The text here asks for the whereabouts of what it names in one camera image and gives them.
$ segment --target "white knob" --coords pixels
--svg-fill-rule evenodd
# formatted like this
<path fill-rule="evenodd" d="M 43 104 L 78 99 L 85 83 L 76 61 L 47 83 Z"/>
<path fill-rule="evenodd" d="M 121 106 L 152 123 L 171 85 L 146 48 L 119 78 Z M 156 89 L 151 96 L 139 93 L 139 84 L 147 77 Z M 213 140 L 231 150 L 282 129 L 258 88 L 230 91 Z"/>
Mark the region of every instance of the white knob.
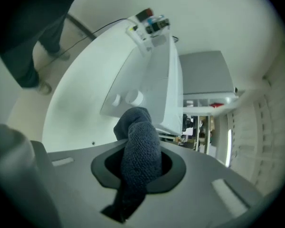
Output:
<path fill-rule="evenodd" d="M 122 98 L 119 94 L 113 95 L 109 98 L 108 103 L 112 106 L 118 106 Z"/>
<path fill-rule="evenodd" d="M 143 94 L 139 90 L 131 90 L 125 97 L 126 103 L 132 106 L 139 106 L 143 102 Z"/>

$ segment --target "red object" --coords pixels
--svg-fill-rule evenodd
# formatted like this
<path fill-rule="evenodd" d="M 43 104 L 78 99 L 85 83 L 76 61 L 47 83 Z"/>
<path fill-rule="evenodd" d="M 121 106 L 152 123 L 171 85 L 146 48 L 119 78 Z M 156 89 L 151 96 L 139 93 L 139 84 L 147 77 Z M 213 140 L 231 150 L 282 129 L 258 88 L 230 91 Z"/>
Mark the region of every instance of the red object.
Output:
<path fill-rule="evenodd" d="M 210 106 L 212 106 L 213 108 L 217 108 L 217 107 L 219 107 L 221 105 L 224 105 L 224 104 L 222 104 L 222 103 L 212 103 Z"/>

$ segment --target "fluorescent light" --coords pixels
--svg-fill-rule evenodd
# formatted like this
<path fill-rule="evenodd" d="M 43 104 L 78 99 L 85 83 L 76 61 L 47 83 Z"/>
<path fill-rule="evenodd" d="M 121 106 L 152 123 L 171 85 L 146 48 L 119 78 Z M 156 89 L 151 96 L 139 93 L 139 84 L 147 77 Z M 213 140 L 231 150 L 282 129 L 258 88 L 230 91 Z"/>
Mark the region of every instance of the fluorescent light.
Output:
<path fill-rule="evenodd" d="M 232 130 L 229 129 L 228 131 L 228 146 L 227 146 L 227 156 L 226 156 L 226 167 L 230 165 L 231 159 L 231 146 L 232 146 Z"/>

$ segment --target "shoe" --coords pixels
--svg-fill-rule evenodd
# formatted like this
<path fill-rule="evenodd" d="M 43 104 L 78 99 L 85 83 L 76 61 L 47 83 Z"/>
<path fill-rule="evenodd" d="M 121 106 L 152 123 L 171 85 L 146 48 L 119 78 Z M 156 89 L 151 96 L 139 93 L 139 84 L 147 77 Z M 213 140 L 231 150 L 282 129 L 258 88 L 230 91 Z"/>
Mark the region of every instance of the shoe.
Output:
<path fill-rule="evenodd" d="M 52 57 L 56 57 L 59 58 L 60 60 L 63 61 L 68 61 L 70 59 L 70 53 L 66 50 L 64 50 L 63 48 L 60 48 L 60 50 L 58 52 L 55 53 L 48 53 L 50 56 Z"/>
<path fill-rule="evenodd" d="M 41 95 L 49 95 L 52 92 L 52 87 L 46 81 L 40 80 L 36 90 Z"/>

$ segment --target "gray pants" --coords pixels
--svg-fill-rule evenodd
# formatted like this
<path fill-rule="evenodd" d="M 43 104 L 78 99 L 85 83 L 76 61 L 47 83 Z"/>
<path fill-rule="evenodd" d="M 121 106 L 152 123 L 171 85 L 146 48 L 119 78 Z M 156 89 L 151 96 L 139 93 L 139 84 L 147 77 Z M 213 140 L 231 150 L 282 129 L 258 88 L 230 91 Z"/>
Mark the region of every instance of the gray pants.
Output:
<path fill-rule="evenodd" d="M 1 54 L 6 67 L 23 88 L 33 88 L 39 84 L 39 75 L 34 68 L 33 48 L 37 41 L 49 53 L 60 50 L 60 38 L 66 15 L 38 32 L 33 38 Z"/>

